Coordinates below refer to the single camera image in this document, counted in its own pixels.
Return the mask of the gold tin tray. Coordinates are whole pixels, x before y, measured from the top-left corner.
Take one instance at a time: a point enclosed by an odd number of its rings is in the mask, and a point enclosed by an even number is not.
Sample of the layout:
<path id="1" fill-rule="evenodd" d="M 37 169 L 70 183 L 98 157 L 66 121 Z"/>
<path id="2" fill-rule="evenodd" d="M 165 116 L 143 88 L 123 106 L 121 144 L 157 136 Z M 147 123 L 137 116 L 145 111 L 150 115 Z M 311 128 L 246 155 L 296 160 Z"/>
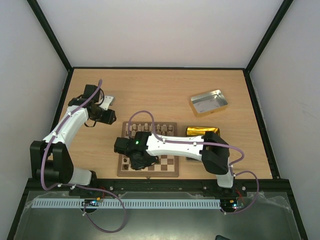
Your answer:
<path id="1" fill-rule="evenodd" d="M 203 139 L 200 136 L 204 136 L 206 132 L 210 132 L 207 135 L 208 139 Z M 220 129 L 218 127 L 210 126 L 188 126 L 185 130 L 185 136 L 191 139 L 192 142 L 215 142 L 222 143 Z"/>

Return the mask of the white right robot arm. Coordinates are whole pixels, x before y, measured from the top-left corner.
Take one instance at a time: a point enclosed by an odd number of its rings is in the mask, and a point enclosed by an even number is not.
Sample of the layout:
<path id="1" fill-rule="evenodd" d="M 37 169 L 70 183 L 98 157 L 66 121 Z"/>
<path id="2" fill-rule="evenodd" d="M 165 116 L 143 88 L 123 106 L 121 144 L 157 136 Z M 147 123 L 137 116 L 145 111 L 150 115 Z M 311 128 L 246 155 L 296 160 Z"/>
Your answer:
<path id="1" fill-rule="evenodd" d="M 198 160 L 208 173 L 216 175 L 218 191 L 224 196 L 236 189 L 229 165 L 230 149 L 233 148 L 210 131 L 189 137 L 139 131 L 134 138 L 118 137 L 114 143 L 114 151 L 129 158 L 136 171 L 158 163 L 162 155 Z"/>

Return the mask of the wooden chessboard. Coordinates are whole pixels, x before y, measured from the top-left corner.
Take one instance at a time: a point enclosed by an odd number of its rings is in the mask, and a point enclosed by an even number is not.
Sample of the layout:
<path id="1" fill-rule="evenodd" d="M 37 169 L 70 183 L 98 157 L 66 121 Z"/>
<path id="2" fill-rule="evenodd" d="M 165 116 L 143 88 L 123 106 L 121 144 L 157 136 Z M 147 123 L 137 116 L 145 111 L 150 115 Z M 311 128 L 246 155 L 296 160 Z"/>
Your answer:
<path id="1" fill-rule="evenodd" d="M 130 129 L 133 138 L 137 132 L 151 132 L 152 123 L 143 121 L 125 121 L 122 123 L 121 136 L 128 137 L 128 129 Z M 158 135 L 177 136 L 178 127 L 175 122 L 156 122 L 155 131 Z M 124 155 L 118 157 L 117 176 L 118 177 L 137 177 L 137 178 L 177 178 L 179 176 L 179 157 L 173 155 L 160 155 L 159 163 L 152 166 L 134 170 L 131 168 L 130 159 Z M 128 165 L 127 169 L 123 169 L 123 165 Z"/>

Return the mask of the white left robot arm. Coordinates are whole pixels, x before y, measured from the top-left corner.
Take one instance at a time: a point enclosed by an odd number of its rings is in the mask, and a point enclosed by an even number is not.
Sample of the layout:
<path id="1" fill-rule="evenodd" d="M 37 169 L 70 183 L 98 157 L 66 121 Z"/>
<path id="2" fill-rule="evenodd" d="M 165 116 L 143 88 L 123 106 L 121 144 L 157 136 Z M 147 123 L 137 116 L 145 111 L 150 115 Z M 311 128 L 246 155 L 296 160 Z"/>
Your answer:
<path id="1" fill-rule="evenodd" d="M 107 125 L 116 121 L 116 113 L 110 109 L 114 100 L 113 96 L 105 95 L 100 85 L 87 84 L 81 95 L 69 101 L 57 126 L 43 140 L 32 142 L 29 148 L 32 177 L 40 181 L 44 190 L 50 190 L 45 181 L 54 186 L 90 185 L 95 172 L 75 167 L 69 147 L 88 120 Z"/>

